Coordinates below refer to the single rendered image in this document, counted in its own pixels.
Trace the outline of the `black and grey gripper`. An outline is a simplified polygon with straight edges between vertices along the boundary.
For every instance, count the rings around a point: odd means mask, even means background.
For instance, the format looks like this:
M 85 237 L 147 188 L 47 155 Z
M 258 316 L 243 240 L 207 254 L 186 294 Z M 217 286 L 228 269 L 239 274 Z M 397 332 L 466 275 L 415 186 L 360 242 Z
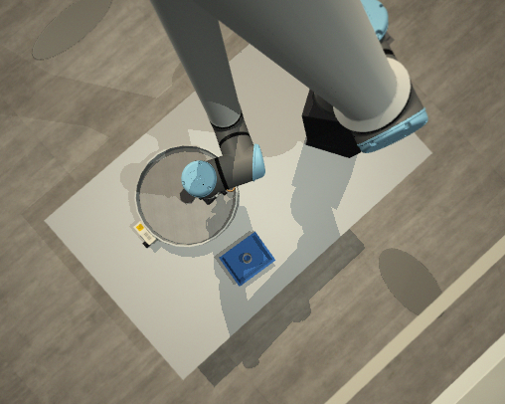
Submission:
M 224 193 L 225 193 L 225 194 L 224 194 Z M 225 190 L 225 191 L 222 191 L 222 192 L 220 192 L 219 194 L 226 195 L 226 194 L 227 194 L 227 191 L 226 191 L 226 190 Z M 212 198 L 212 199 L 204 199 L 204 198 L 199 198 L 199 199 L 200 199 L 200 200 L 203 200 L 203 201 L 204 201 L 207 205 L 210 205 L 210 204 L 211 204 L 211 203 L 212 203 L 212 202 L 213 202 L 216 198 L 217 198 L 217 197 Z M 210 200 L 212 200 L 212 201 L 210 202 Z M 210 202 L 210 203 L 209 203 L 209 202 Z M 209 203 L 209 204 L 208 204 L 208 203 Z

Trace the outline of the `blue crate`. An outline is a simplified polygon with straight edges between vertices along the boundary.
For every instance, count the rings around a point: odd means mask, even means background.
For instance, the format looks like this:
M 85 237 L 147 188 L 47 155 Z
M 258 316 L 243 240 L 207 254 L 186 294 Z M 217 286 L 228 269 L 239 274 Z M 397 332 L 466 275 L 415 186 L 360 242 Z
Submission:
M 249 261 L 251 256 L 244 256 L 245 253 L 252 255 L 252 261 L 248 264 L 243 261 L 243 257 Z M 258 234 L 252 232 L 240 243 L 223 253 L 220 260 L 240 287 L 273 263 L 274 257 Z

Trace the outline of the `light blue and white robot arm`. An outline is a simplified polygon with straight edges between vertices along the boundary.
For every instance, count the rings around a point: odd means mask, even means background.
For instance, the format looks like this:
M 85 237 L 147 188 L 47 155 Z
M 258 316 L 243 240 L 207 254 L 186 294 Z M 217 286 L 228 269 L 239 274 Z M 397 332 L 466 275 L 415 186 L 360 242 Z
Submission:
M 182 185 L 194 197 L 212 199 L 265 175 L 219 21 L 314 91 L 320 109 L 351 130 L 363 153 L 389 146 L 428 121 L 407 70 L 386 40 L 388 12 L 378 0 L 150 2 L 222 152 L 184 168 Z

